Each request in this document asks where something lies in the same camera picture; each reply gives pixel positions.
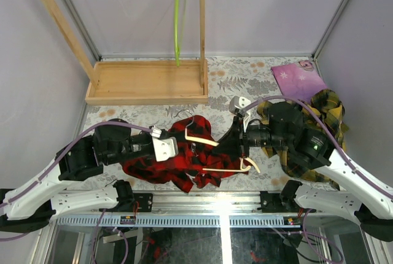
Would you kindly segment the yellow black plaid shirt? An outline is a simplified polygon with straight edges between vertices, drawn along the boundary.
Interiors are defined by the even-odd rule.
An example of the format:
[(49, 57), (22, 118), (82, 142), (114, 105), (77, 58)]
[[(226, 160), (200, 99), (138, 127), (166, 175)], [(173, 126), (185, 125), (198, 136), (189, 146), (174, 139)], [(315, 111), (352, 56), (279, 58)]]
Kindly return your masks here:
[[(349, 127), (343, 122), (345, 109), (338, 95), (329, 89), (321, 90), (311, 98), (308, 107), (316, 114), (319, 120), (324, 123), (340, 147), (346, 150), (344, 133), (349, 130)], [(277, 155), (282, 170), (289, 177), (299, 178), (310, 182), (328, 183), (334, 189), (339, 189), (338, 184), (330, 178), (296, 163), (291, 163), (286, 151), (274, 150), (271, 147), (263, 148), (262, 151), (268, 158)]]

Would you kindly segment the cream wooden hanger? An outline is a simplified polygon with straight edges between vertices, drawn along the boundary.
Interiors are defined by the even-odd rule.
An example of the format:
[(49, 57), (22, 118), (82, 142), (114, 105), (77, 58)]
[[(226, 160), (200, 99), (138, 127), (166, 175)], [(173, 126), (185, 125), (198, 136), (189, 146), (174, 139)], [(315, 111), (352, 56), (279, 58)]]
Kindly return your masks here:
[[(204, 138), (189, 136), (187, 128), (195, 122), (195, 116), (188, 109), (182, 109), (182, 110), (178, 111), (178, 113), (175, 115), (175, 117), (177, 117), (182, 112), (189, 114), (189, 116), (191, 116), (191, 118), (192, 118), (192, 121), (188, 125), (185, 126), (184, 135), (185, 135), (185, 139), (187, 141), (196, 142), (196, 143), (209, 145), (209, 146), (213, 146), (213, 147), (217, 147), (219, 145), (219, 143), (216, 141), (211, 141), (211, 140), (204, 139)], [(203, 168), (203, 171), (222, 172), (222, 173), (245, 173), (245, 172), (250, 171), (251, 168), (254, 168), (259, 174), (261, 173), (257, 164), (251, 158), (248, 158), (248, 157), (247, 158), (240, 158), (239, 160), (240, 160), (239, 169)]]

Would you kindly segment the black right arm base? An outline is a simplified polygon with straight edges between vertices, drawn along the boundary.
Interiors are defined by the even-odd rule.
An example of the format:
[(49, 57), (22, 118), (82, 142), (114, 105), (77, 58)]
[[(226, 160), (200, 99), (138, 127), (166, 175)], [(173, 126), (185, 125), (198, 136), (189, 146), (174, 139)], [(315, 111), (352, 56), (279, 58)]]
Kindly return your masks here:
[(300, 206), (295, 202), (296, 191), (303, 184), (300, 181), (289, 180), (279, 192), (260, 192), (260, 207), (263, 213), (298, 212)]

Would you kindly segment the red black plaid shirt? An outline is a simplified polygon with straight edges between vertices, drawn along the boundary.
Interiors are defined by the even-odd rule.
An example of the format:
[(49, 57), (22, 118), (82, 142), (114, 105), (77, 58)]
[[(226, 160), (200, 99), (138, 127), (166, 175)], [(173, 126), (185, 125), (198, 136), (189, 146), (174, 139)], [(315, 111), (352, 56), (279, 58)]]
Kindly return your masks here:
[[(164, 184), (171, 181), (185, 193), (193, 186), (203, 188), (208, 184), (219, 187), (221, 180), (236, 173), (203, 171), (203, 168), (239, 169), (239, 158), (213, 154), (213, 146), (187, 141), (184, 137), (185, 126), (192, 121), (186, 118), (173, 123), (169, 129), (177, 140), (179, 153), (174, 158), (157, 162), (154, 157), (136, 158), (121, 162), (123, 172), (129, 176), (152, 184)], [(210, 122), (200, 115), (195, 115), (195, 122), (188, 128), (188, 135), (213, 141)]]

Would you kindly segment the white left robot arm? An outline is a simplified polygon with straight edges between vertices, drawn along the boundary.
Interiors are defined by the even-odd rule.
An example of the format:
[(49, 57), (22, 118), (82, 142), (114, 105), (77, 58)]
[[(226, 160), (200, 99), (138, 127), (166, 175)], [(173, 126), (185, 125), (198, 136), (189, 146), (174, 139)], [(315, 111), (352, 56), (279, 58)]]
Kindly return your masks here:
[(31, 233), (51, 221), (82, 211), (132, 211), (129, 182), (119, 180), (96, 190), (65, 193), (69, 187), (102, 175), (104, 167), (130, 158), (156, 156), (161, 130), (120, 119), (97, 123), (61, 149), (39, 174), (22, 186), (1, 189), (1, 231)]

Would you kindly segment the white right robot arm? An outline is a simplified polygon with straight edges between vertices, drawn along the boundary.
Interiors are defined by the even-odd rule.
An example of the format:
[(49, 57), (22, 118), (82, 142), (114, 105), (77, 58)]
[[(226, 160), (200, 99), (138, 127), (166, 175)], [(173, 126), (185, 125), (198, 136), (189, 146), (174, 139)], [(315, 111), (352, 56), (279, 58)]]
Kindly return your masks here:
[(314, 170), (338, 184), (335, 191), (317, 190), (289, 180), (280, 194), (281, 207), (298, 207), (337, 215), (360, 226), (368, 235), (392, 241), (392, 187), (358, 165), (333, 138), (307, 125), (298, 105), (274, 103), (268, 108), (266, 125), (252, 124), (252, 104), (234, 97), (230, 129), (214, 148), (215, 153), (247, 158), (252, 147), (285, 150), (290, 165)]

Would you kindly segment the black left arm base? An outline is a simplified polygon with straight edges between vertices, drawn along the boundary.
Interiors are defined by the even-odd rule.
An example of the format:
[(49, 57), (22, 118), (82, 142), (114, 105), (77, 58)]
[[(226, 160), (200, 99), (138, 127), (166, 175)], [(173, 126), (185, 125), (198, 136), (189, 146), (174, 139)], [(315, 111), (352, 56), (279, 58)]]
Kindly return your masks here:
[(119, 207), (120, 212), (152, 212), (152, 193), (135, 193), (131, 198), (127, 198)]

